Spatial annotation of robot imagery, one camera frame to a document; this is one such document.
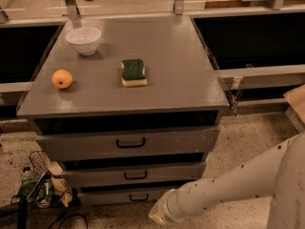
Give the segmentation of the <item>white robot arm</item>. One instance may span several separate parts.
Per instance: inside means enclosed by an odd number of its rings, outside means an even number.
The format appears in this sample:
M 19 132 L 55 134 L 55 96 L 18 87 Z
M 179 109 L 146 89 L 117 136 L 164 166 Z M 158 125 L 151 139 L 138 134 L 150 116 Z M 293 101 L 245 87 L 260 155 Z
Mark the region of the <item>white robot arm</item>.
M 214 179 L 166 192 L 149 217 L 155 223 L 198 217 L 220 203 L 271 197 L 267 229 L 305 228 L 305 133 L 295 135 Z

